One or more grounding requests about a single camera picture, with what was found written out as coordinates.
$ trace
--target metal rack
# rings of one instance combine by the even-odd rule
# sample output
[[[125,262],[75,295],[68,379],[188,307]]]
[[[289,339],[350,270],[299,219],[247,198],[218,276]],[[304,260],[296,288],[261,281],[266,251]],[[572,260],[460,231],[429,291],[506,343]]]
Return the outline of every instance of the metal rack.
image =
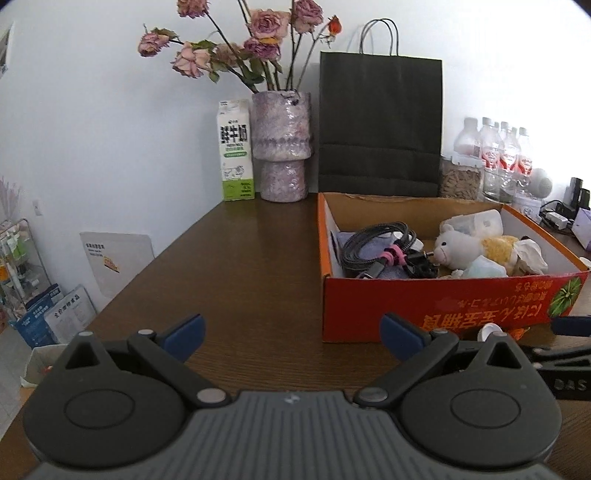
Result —
[[[32,299],[51,286],[26,218],[0,230],[0,286],[10,319],[22,317]]]

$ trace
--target milk carton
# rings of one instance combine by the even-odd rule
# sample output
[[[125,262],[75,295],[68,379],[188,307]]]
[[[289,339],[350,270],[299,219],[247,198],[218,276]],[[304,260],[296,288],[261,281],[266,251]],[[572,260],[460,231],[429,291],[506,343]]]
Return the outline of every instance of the milk carton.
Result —
[[[222,164],[223,199],[253,199],[255,183],[248,100],[220,102],[217,113],[217,139]]]

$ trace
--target paper bag handle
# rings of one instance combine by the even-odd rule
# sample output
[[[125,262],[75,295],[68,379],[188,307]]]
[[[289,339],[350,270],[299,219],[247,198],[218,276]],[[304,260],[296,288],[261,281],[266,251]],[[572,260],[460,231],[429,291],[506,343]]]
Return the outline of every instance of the paper bag handle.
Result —
[[[363,29],[361,30],[361,38],[359,40],[359,53],[365,53],[363,51],[365,37],[368,35],[369,31],[374,27],[374,25],[380,22],[386,25],[390,31],[390,56],[392,56],[392,50],[394,49],[394,33],[392,32],[392,28],[390,27],[389,23],[391,23],[394,27],[394,30],[396,30],[396,55],[399,55],[400,35],[398,33],[398,27],[396,26],[396,23],[394,23],[394,20],[391,18],[374,18],[363,26]]]

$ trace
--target silver screw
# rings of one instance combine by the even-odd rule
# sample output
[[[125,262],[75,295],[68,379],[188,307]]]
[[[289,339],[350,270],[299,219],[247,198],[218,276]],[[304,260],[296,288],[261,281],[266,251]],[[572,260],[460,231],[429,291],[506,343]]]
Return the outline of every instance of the silver screw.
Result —
[[[359,392],[359,399],[368,403],[379,403],[388,398],[388,392],[379,387],[367,387]]]
[[[220,388],[204,388],[197,393],[197,399],[203,403],[221,403],[226,400],[226,392]]]

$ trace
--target plastic-wrapped vase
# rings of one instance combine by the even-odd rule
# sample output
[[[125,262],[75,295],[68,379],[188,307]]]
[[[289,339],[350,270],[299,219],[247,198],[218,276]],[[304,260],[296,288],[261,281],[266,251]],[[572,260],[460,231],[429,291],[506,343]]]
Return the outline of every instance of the plastic-wrapped vase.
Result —
[[[252,155],[262,160],[261,196],[271,202],[306,198],[310,158],[310,94],[260,92],[252,100]]]

